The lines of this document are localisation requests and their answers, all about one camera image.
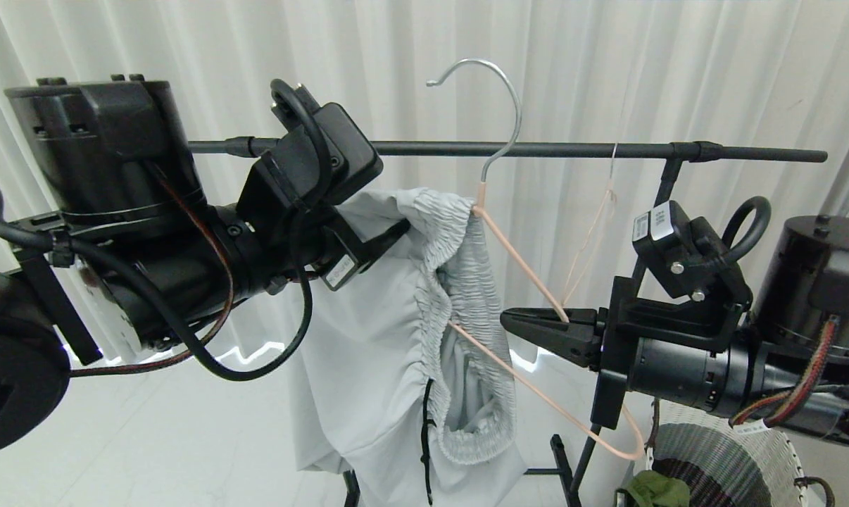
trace green cloth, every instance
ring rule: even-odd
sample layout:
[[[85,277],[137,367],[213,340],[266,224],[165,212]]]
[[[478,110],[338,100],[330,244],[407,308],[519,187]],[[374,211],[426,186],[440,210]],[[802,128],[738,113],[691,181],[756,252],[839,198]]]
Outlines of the green cloth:
[[[691,488],[681,479],[644,470],[625,487],[640,507],[691,507]]]

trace white label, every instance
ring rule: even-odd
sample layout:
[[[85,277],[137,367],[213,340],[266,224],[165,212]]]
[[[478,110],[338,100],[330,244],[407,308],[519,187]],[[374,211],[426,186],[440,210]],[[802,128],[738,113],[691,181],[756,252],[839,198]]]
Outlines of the white label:
[[[669,212],[669,202],[663,202],[650,212],[650,235],[653,241],[659,241],[669,234],[675,234],[672,228],[672,213]]]
[[[646,237],[650,232],[650,213],[634,218],[634,229],[631,231],[631,242],[634,243],[638,239]]]
[[[350,256],[344,256],[337,264],[334,264],[334,269],[331,269],[325,275],[325,282],[331,287],[340,285],[340,282],[343,282],[344,278],[346,278],[347,274],[355,265],[356,263],[353,262]]]
[[[765,418],[760,418],[760,420],[754,420],[753,422],[735,426],[734,431],[736,431],[738,435],[753,435],[753,433],[769,431],[769,427],[765,425]]]

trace clothing rack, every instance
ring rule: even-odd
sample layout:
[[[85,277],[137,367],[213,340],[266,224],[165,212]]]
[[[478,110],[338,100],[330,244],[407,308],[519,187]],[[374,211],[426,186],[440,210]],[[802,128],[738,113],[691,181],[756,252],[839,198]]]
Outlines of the clothing rack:
[[[194,154],[231,154],[256,158],[264,150],[277,144],[275,138],[253,136],[232,137],[225,141],[190,141],[189,150]],[[505,142],[458,142],[458,141],[373,141],[375,150],[382,156],[399,157],[489,157],[502,148]],[[785,161],[785,163],[823,163],[828,158],[826,151],[795,150],[782,148],[755,148],[746,146],[723,146],[715,142],[668,142],[668,144],[636,144],[636,142],[517,142],[505,157],[531,158],[663,158],[659,187],[653,206],[669,200],[672,189],[681,172],[681,165],[705,163],[717,160]],[[646,266],[638,259],[631,278],[640,289]],[[599,433],[602,426],[592,424],[591,431]],[[557,475],[562,482],[567,507],[581,507],[579,489],[586,469],[591,462],[596,441],[586,439],[575,471],[565,455],[562,437],[550,438],[550,450],[556,468],[529,468],[525,475]],[[344,472],[347,494],[344,507],[359,504],[359,482],[354,472]]]

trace white curtain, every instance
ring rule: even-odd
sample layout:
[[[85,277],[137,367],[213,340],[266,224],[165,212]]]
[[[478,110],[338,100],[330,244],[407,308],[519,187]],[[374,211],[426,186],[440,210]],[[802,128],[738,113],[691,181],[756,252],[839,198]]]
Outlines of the white curtain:
[[[849,182],[849,1],[0,1],[0,186],[6,216],[54,208],[9,103],[7,87],[38,77],[107,80],[140,72],[171,82],[191,140],[280,136],[269,112],[271,78],[302,82],[322,103],[344,105],[371,140],[508,138],[512,106],[489,72],[463,68],[438,89],[458,58],[504,68],[524,105],[521,141],[708,140],[827,150],[823,164],[717,161],[686,164],[675,187],[691,216],[721,230],[753,195],[768,196],[769,232],[742,266],[753,289],[779,229],[815,214],[836,177]],[[251,161],[199,155],[213,204],[234,202]],[[382,189],[428,186],[473,196],[479,158],[386,158]],[[489,178],[488,208],[512,243],[563,290],[573,255],[593,221],[608,160],[505,158]],[[569,305],[607,304],[612,276],[636,260],[631,219],[653,205],[662,161],[615,161],[617,202],[607,206],[575,274]],[[846,192],[842,189],[842,199]],[[506,306],[546,302],[493,244]],[[13,259],[0,242],[0,270]],[[110,343],[86,294],[62,278],[87,325],[112,356],[144,359]],[[662,296],[648,277],[644,293]],[[250,356],[292,334],[277,298],[257,296],[235,312],[213,348]],[[534,360],[533,347],[521,356]]]

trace black drawstring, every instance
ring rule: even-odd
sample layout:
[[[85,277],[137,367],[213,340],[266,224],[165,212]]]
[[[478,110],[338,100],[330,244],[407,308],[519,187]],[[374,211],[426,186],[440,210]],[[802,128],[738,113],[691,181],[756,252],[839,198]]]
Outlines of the black drawstring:
[[[433,418],[427,417],[427,399],[431,396],[431,384],[434,379],[428,379],[424,387],[424,401],[422,402],[422,464],[424,464],[424,490],[427,491],[427,504],[434,505],[431,497],[431,449],[427,442],[428,425],[437,426]]]

